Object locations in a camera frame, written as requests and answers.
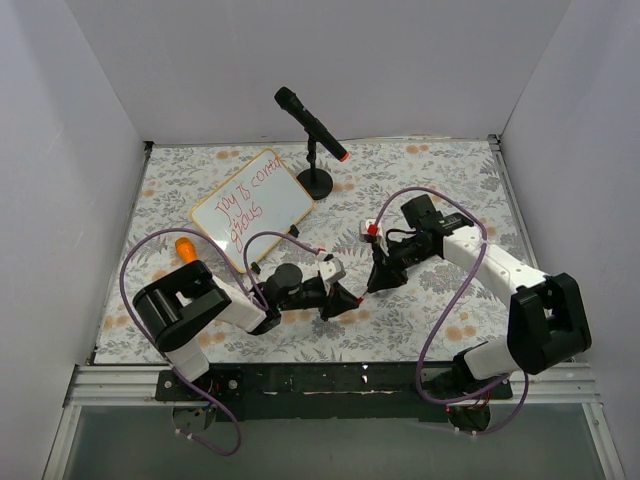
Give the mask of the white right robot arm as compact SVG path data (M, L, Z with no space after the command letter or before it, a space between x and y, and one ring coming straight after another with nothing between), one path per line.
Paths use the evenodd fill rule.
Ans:
M360 236L372 246L370 293L408 281L409 268L438 256L471 274L508 309L504 336L459 352L451 368L424 382L436 397L475 397L506 374L539 374L589 350L592 337L577 281L530 267L485 241L480 227L463 213L445 215L428 195L406 202L409 226L400 241L389 239L380 222L361 223Z

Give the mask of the yellow framed whiteboard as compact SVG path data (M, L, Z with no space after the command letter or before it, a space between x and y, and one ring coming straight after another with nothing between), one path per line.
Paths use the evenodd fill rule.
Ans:
M199 202L190 217L244 273L244 258L257 263L279 241L271 236L250 241L250 237L261 231L286 233L314 206L280 156L266 148Z

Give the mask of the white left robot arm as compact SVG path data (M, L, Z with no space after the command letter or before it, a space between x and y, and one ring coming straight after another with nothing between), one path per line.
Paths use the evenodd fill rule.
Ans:
M337 258L328 256L317 266L317 274L305 280L299 267L284 263L251 289L251 294L264 296L266 311L199 260L141 289L133 306L153 345L179 372L180 390L200 400L211 392L213 377L197 336L211 322L262 335L280 324L283 311L316 309L327 320L359 307L359 297L340 284L345 271Z

